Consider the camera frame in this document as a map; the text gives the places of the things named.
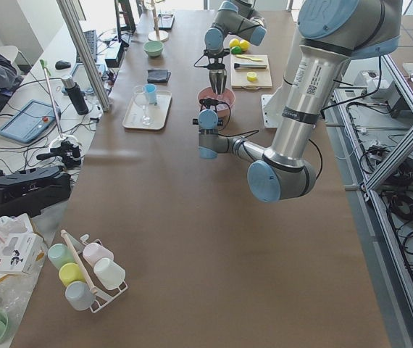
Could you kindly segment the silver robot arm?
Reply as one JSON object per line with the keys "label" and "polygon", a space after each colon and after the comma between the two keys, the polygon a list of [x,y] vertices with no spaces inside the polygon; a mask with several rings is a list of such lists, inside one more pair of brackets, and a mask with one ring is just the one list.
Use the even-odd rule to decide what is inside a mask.
{"label": "silver robot arm", "polygon": [[348,62],[397,48],[401,10],[400,1],[305,1],[289,54],[291,78],[272,97],[281,113],[272,144],[220,135],[217,113],[205,109],[198,118],[200,157],[232,153],[249,161],[249,188],[263,202],[308,194],[317,176],[303,153],[336,79]]}
{"label": "silver robot arm", "polygon": [[252,1],[223,1],[204,35],[205,49],[194,67],[225,69],[223,59],[230,54],[230,48],[224,46],[224,41],[229,35],[259,46],[266,32],[266,22]]}

